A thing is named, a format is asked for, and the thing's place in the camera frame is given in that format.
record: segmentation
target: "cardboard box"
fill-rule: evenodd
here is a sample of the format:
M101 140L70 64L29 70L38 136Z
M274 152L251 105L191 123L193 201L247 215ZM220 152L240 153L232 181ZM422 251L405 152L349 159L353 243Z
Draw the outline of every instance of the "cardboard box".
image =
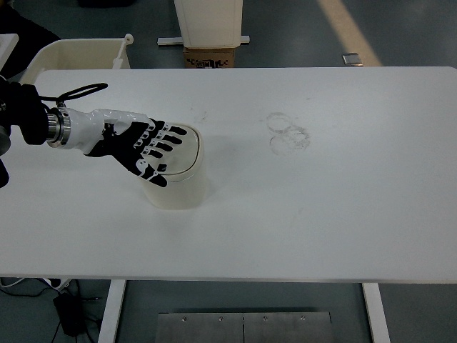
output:
M233 68L235 48L230 49L188 49L184 48L186 68Z

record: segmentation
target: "white plastic container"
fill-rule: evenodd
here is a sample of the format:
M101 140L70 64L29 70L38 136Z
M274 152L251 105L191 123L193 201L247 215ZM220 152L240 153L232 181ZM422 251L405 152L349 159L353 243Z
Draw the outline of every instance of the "white plastic container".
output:
M186 48L236 48L243 0L174 0Z
M36 54L22 75L21 83L33 84L46 70L130 69L126 46L133 42L131 34L115 39L55 41Z
M148 163L157 168L167 165L160 173L168 184L160 187L140 179L144 193L149 201L159 209L191 209L197 207L206 193L206 169L204 165L204 144L200 132L192 126L173 124L187 131L185 136L176 135L183 142L173 145L173 150L164 152L160 159L146 158Z

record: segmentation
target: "metal plate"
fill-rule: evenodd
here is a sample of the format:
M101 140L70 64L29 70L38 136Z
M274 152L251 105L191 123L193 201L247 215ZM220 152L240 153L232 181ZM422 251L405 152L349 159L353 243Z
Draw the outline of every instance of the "metal plate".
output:
M343 54L342 57L346 66L363 66L360 56L356 53Z
M246 313L244 343L333 342L328 312Z
M159 314L156 343L172 342L243 343L243 314Z
M333 342L328 312L159 314L156 343Z

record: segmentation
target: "white trash can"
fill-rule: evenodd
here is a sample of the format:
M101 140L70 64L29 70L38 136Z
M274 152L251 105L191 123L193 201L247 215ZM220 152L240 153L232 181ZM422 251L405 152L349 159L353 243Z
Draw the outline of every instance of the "white trash can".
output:
M115 39L62 39L44 48L32 59L21 77L22 84L34 84L46 70L130 69L126 46L131 34Z
M236 48L243 0L174 0L186 48Z

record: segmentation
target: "power adapter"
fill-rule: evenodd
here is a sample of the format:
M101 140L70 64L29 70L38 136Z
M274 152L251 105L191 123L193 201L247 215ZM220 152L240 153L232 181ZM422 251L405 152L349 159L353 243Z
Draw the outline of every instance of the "power adapter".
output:
M64 334L75 337L86 329L81 300L61 293L53 300Z

